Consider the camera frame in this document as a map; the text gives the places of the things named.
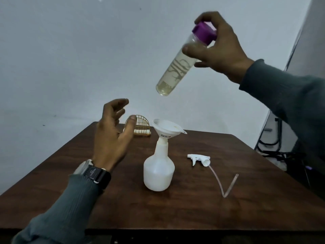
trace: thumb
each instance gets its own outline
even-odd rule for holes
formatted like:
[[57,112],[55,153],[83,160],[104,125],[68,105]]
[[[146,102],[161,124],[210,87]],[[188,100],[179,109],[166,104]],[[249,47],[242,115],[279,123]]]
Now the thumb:
[[125,146],[125,148],[129,145],[130,141],[133,138],[133,132],[135,127],[136,127],[136,116],[131,115],[125,124],[123,133],[121,133],[119,136],[119,140]]
[[196,58],[200,61],[206,61],[208,48],[198,43],[187,44],[183,47],[182,52],[188,57]]

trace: bottle with purple cap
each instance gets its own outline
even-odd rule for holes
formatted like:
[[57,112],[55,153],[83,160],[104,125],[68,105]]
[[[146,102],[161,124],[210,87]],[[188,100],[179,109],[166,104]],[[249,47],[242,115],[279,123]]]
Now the bottle with purple cap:
[[[193,28],[185,44],[201,43],[208,46],[216,38],[216,32],[206,23],[200,22]],[[196,61],[184,55],[181,49],[156,85],[157,92],[168,96]]]

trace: black watch strap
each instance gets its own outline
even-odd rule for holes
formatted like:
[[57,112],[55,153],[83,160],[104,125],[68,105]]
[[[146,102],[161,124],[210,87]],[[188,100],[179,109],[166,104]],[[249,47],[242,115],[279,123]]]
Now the black watch strap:
[[107,187],[112,178],[111,173],[102,168],[97,168],[93,165],[88,165],[88,168],[83,173],[83,175],[93,180],[94,183],[96,183],[103,190]]

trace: bottle neck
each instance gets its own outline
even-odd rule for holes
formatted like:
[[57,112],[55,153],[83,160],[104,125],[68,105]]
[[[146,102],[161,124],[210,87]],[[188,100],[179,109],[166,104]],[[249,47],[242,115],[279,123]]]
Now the bottle neck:
[[168,156],[168,139],[159,137],[154,155],[161,158]]

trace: sweater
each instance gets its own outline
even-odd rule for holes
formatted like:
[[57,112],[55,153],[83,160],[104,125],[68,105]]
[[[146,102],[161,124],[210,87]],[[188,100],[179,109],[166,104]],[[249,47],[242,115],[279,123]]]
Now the sweater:
[[[325,153],[325,80],[294,76],[257,60],[247,70],[240,90],[265,104],[287,122],[316,155]],[[13,244],[89,243],[84,231],[101,190],[82,175],[71,175],[66,190],[45,213],[33,218]]]

